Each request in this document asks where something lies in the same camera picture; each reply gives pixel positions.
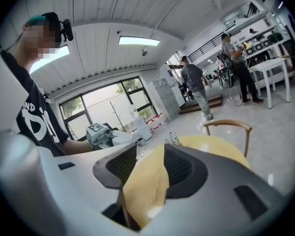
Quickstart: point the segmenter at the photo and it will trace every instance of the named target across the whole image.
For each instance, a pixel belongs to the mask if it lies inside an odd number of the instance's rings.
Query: metal cabinet
[[[180,112],[180,106],[166,79],[152,81],[149,84],[152,98],[157,107],[163,112],[168,120],[175,119]]]

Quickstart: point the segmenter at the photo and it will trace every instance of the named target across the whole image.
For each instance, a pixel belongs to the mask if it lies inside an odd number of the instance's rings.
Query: shelf
[[[273,48],[274,46],[277,46],[277,45],[279,45],[279,44],[282,44],[282,43],[284,43],[284,42],[287,41],[287,40],[289,40],[289,39],[283,39],[283,40],[281,40],[281,41],[279,41],[279,42],[276,42],[276,43],[274,43],[274,44],[272,44],[272,45],[269,45],[269,46],[267,46],[267,47],[265,47],[265,48],[263,48],[263,49],[261,49],[261,50],[255,52],[255,53],[253,53],[253,54],[250,54],[250,55],[248,55],[248,56],[246,56],[246,57],[244,57],[244,58],[245,58],[245,59],[250,59],[251,57],[253,57],[253,56],[255,56],[255,55],[259,54],[259,53],[262,53],[262,52],[264,52],[264,51],[266,51],[266,50],[268,50],[268,49],[270,49],[270,48]]]
[[[259,12],[258,14],[248,18],[247,21],[243,22],[242,24],[240,24],[238,26],[235,26],[234,28],[229,29],[228,31],[226,31],[226,33],[231,34],[232,36],[234,36],[235,34],[237,34],[242,29],[244,29],[244,28],[250,26],[251,24],[259,21],[260,19],[264,18],[267,15],[268,12],[269,12],[269,10]]]
[[[259,31],[259,32],[255,33],[255,34],[249,36],[247,39],[241,40],[241,42],[249,42],[250,40],[252,40],[252,39],[254,39],[254,38],[256,38],[256,37],[259,37],[259,36],[261,36],[261,35],[267,33],[268,31],[273,30],[273,29],[274,29],[275,27],[277,27],[277,26],[278,26],[278,25],[269,26],[269,27],[267,27],[265,30],[263,30],[263,31]]]

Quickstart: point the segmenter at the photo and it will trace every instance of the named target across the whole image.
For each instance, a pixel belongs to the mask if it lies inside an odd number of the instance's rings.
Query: sneaker
[[[263,103],[263,102],[264,102],[263,99],[257,99],[257,100],[253,100],[252,104],[257,105],[257,104],[260,104],[260,103]]]
[[[206,120],[213,120],[213,119],[214,119],[214,116],[213,115],[211,115],[211,116],[209,116],[209,117],[206,118]]]
[[[249,102],[251,102],[251,99],[247,99],[246,101],[242,101],[242,104],[243,104],[243,105],[246,105],[246,104],[248,104]]]

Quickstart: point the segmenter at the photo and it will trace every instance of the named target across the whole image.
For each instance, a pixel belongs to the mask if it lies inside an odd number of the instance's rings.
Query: floor
[[[265,102],[260,105],[248,104],[237,107],[233,100],[227,101],[229,89],[222,88],[218,81],[207,89],[208,96],[223,95],[221,107],[212,109],[215,119],[239,119],[253,127],[250,135],[248,163],[256,174],[268,181],[283,195],[295,188],[295,83],[291,84],[291,102],[286,102],[284,83],[277,83],[277,91],[272,92],[272,109],[267,108],[266,90],[261,89]],[[232,90],[236,104],[240,103],[239,86]],[[168,123],[161,133],[154,135],[147,144],[138,148],[138,153],[147,153],[169,137],[169,132],[177,136],[206,135],[203,127],[205,119],[197,111],[178,116]],[[245,132],[237,127],[219,126],[210,129],[211,135],[218,136],[244,151]]]

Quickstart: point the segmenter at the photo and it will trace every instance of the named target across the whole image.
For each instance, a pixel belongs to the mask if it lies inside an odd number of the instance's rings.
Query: fluorescent light
[[[282,5],[283,5],[283,1],[281,1],[281,3],[280,3],[280,5],[279,5],[278,9],[281,8]]]
[[[159,40],[144,37],[120,37],[119,45],[152,45],[157,46]]]
[[[39,61],[35,62],[31,66],[29,73],[32,73],[32,72],[38,70],[39,68],[41,68],[42,66],[50,63],[51,61],[54,61],[56,59],[59,59],[59,58],[61,58],[63,56],[66,56],[68,54],[70,54],[69,53],[68,46],[66,46],[66,45],[65,46],[62,46],[61,48],[56,49],[55,50],[55,53],[49,54],[48,58],[46,58],[46,59],[40,59]]]

